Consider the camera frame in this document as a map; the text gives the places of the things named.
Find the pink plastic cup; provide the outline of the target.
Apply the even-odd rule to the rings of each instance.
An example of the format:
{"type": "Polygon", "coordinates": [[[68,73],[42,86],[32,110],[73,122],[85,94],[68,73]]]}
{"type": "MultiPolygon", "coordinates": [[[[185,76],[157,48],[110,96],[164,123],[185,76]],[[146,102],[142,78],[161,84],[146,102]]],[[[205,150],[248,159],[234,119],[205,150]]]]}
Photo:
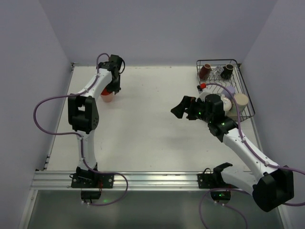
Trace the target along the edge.
{"type": "Polygon", "coordinates": [[[114,98],[114,93],[113,92],[108,92],[106,89],[104,89],[101,92],[100,97],[102,98],[102,100],[105,103],[110,103],[114,98]]]}

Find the white patterned mug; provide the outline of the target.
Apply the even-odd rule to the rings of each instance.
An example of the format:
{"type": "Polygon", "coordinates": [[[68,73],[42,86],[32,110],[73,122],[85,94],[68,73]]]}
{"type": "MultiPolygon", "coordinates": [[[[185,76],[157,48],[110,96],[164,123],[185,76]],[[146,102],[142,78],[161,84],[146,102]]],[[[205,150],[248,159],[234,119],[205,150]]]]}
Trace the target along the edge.
{"type": "Polygon", "coordinates": [[[230,99],[225,97],[224,94],[221,94],[221,100],[223,102],[223,108],[224,108],[224,113],[227,115],[227,113],[231,110],[232,108],[232,102],[230,99]]]}

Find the lavender cup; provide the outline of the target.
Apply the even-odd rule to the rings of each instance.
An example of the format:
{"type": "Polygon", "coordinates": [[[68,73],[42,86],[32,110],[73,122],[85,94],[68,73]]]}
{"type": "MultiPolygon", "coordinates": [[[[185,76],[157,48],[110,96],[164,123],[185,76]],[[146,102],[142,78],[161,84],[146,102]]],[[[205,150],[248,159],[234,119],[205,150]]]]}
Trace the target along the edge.
{"type": "Polygon", "coordinates": [[[221,91],[221,95],[228,98],[229,100],[232,100],[232,98],[235,96],[235,88],[233,86],[227,86],[221,91]]]}

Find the beige patterned mug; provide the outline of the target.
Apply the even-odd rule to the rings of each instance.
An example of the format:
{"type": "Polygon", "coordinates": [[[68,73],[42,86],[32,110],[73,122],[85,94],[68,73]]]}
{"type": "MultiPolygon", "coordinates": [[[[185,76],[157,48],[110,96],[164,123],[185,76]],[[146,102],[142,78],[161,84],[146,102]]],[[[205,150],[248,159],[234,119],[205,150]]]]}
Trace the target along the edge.
{"type": "Polygon", "coordinates": [[[247,107],[249,103],[249,98],[243,93],[237,93],[235,94],[234,99],[232,99],[231,102],[232,108],[227,113],[227,115],[229,117],[237,117],[238,115],[241,115],[243,110],[247,107]]]}

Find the black wire dish rack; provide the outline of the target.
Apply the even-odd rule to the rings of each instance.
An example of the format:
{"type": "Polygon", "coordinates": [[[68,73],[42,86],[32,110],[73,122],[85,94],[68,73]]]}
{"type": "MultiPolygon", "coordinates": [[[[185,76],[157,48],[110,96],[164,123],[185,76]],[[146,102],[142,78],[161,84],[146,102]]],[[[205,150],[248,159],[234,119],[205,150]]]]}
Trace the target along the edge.
{"type": "Polygon", "coordinates": [[[235,88],[236,93],[243,93],[248,96],[249,103],[247,107],[243,110],[240,115],[241,121],[245,121],[249,118],[252,118],[255,115],[255,110],[253,107],[253,103],[251,101],[251,97],[248,93],[247,87],[244,82],[244,78],[240,71],[240,65],[235,59],[203,59],[196,61],[196,70],[197,70],[197,78],[199,83],[208,83],[208,89],[210,89],[214,94],[221,94],[221,91],[224,87],[233,86],[235,88]],[[224,80],[220,76],[214,77],[210,72],[210,76],[207,80],[201,80],[199,77],[200,69],[204,64],[210,64],[211,71],[213,68],[217,66],[224,67],[226,64],[232,64],[234,66],[234,70],[232,73],[232,77],[229,80],[224,80]]]}

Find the clear glass cup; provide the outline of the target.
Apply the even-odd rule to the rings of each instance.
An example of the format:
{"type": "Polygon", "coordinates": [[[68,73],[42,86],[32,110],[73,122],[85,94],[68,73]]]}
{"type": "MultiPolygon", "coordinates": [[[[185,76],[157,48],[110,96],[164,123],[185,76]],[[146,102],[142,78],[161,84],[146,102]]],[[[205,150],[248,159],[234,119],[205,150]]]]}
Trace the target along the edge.
{"type": "Polygon", "coordinates": [[[221,73],[223,72],[223,67],[222,66],[217,66],[212,69],[211,73],[214,77],[219,77],[221,73]]]}

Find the brown ceramic cup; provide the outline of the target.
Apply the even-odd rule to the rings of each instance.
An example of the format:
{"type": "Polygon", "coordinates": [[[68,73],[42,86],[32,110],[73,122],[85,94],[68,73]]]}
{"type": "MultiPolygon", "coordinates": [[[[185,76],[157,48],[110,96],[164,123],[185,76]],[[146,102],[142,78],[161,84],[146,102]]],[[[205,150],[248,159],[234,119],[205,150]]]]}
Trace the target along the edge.
{"type": "Polygon", "coordinates": [[[199,77],[201,80],[207,80],[210,76],[211,66],[210,64],[206,63],[202,66],[199,72],[199,77]]]}

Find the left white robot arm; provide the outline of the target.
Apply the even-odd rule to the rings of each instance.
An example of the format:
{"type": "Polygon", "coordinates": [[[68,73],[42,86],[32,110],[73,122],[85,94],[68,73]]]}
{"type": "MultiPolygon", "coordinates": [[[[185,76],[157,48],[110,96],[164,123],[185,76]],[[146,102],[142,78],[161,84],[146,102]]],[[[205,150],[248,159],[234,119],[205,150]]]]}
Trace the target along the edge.
{"type": "Polygon", "coordinates": [[[114,54],[107,61],[96,63],[94,76],[83,89],[68,98],[68,122],[77,135],[79,149],[75,180],[85,184],[99,176],[94,153],[94,131],[99,124],[96,101],[102,93],[114,95],[121,90],[121,68],[125,67],[123,58],[114,54]]]}

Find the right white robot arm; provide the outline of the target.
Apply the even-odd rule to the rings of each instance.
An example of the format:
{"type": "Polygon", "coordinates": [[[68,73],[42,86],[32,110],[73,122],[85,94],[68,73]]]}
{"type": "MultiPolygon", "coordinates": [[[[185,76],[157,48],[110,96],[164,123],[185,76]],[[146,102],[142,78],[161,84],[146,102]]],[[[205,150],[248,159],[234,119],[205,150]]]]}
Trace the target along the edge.
{"type": "Polygon", "coordinates": [[[171,113],[181,119],[187,114],[188,120],[207,123],[210,133],[233,150],[250,169],[250,173],[239,170],[231,163],[223,163],[213,169],[202,180],[212,187],[232,185],[250,194],[257,206],[269,212],[294,197],[294,176],[287,166],[280,168],[274,161],[254,146],[239,130],[239,125],[227,117],[219,95],[209,94],[204,100],[184,96],[171,113]]]}

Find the black mug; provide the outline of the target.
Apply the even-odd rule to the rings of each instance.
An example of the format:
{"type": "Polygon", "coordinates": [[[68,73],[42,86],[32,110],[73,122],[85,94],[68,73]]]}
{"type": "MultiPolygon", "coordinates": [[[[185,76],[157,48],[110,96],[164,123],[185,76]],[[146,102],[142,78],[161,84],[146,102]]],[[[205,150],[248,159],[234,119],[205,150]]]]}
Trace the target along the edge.
{"type": "Polygon", "coordinates": [[[224,80],[229,80],[232,77],[234,66],[232,64],[226,64],[223,67],[223,71],[220,74],[220,77],[224,80]]]}

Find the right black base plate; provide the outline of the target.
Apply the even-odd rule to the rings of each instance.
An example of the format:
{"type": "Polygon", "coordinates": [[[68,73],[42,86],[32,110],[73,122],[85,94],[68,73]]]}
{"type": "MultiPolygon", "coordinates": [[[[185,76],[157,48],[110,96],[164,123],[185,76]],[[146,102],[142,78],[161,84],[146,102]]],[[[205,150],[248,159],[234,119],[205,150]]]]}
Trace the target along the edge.
{"type": "Polygon", "coordinates": [[[198,188],[237,188],[236,186],[225,183],[221,176],[221,172],[224,169],[232,166],[232,164],[226,162],[216,166],[213,170],[206,168],[202,173],[197,174],[198,188]]]}

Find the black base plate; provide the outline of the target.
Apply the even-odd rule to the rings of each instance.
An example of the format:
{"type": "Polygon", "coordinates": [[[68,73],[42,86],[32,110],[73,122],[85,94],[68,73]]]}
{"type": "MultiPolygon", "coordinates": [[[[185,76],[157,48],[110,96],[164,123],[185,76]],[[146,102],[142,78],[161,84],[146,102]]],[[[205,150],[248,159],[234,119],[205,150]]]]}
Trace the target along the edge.
{"type": "Polygon", "coordinates": [[[225,183],[221,176],[221,172],[224,169],[232,166],[232,164],[226,162],[216,166],[213,170],[206,168],[202,173],[197,174],[198,188],[237,188],[236,186],[225,183]]]}
{"type": "Polygon", "coordinates": [[[70,174],[72,188],[112,188],[114,174],[97,173],[77,167],[76,172],[70,174]]]}

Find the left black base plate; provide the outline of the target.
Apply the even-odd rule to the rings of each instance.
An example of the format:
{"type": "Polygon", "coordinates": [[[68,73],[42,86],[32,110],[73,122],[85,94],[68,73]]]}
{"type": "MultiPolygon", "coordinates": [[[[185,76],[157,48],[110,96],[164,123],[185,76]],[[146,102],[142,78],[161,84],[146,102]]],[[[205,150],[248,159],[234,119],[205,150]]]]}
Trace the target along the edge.
{"type": "Polygon", "coordinates": [[[77,167],[76,172],[70,174],[72,188],[112,188],[114,174],[97,173],[77,167]]]}

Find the aluminium mounting rail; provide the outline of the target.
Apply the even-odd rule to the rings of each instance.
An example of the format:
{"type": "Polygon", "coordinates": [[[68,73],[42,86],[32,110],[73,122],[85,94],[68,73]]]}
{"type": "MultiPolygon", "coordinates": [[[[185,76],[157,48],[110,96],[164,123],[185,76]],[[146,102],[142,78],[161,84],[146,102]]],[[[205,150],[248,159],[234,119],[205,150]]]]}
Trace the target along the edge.
{"type": "MultiPolygon", "coordinates": [[[[36,171],[31,190],[71,190],[73,171],[36,171]]],[[[129,191],[197,191],[198,172],[121,172],[129,191]]]]}

